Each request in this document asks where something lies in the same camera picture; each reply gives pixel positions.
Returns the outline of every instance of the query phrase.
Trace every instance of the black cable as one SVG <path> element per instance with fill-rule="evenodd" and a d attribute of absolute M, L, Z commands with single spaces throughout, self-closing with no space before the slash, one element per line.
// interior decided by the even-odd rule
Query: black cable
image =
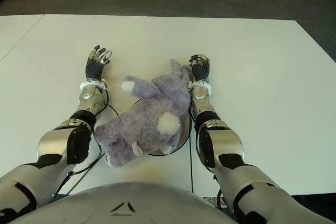
<path fill-rule="evenodd" d="M 190 178 L 191 178 L 191 192 L 194 193 L 194 181 L 193 181 L 193 159 L 191 153 L 191 139 L 189 137 L 189 151 L 190 151 Z"/>
<path fill-rule="evenodd" d="M 112 106 L 109 105 L 109 104 L 107 104 L 107 106 L 110 107 L 110 108 L 115 112 L 115 114 L 116 114 L 117 116 L 119 116 L 119 114 L 118 114 L 117 111 L 114 109 L 114 107 L 112 107 Z"/>
<path fill-rule="evenodd" d="M 103 154 L 99 157 L 99 159 L 97 159 L 97 162 L 100 161 L 101 158 L 104 157 L 104 155 L 105 155 L 105 153 L 103 153 Z M 82 181 L 82 179 L 85 177 L 85 175 L 87 175 L 87 173 L 88 173 L 92 168 L 93 168 L 93 166 L 92 166 L 91 168 L 89 168 L 89 169 L 86 171 L 86 173 L 83 174 L 83 176 L 82 176 L 82 177 L 75 183 L 75 185 L 70 189 L 70 191 L 67 192 L 67 195 L 69 195 L 69 194 L 72 192 L 72 190 L 74 190 L 74 188 L 79 184 L 79 182 Z"/>
<path fill-rule="evenodd" d="M 84 168 L 84 169 L 82 169 L 82 170 L 79 170 L 78 172 L 72 172 L 74 175 L 77 175 L 77 174 L 81 174 L 81 173 L 83 173 L 83 172 L 85 172 L 86 170 L 88 170 L 88 169 L 91 169 L 98 161 L 99 161 L 99 158 L 100 158 L 100 156 L 101 156 L 101 146 L 100 146 L 100 144 L 98 144 L 97 143 L 97 145 L 98 145 L 98 148 L 99 148 L 99 154 L 98 154 L 98 157 L 90 164 L 90 165 L 88 165 L 86 168 Z"/>
<path fill-rule="evenodd" d="M 218 194 L 217 194 L 217 208 L 221 211 L 221 212 L 223 212 L 223 208 L 222 208 L 222 206 L 221 206 L 221 195 L 222 195 L 222 190 L 221 189 L 219 189 L 219 191 L 218 191 Z"/>
<path fill-rule="evenodd" d="M 58 195 L 59 191 L 62 189 L 62 187 L 65 185 L 65 183 L 73 176 L 72 171 L 69 172 L 67 174 L 67 176 L 65 177 L 65 179 L 62 181 L 62 183 L 59 185 L 58 189 L 56 190 L 56 192 L 54 193 L 54 196 L 52 197 L 50 203 L 54 202 L 56 199 L 56 196 Z"/>

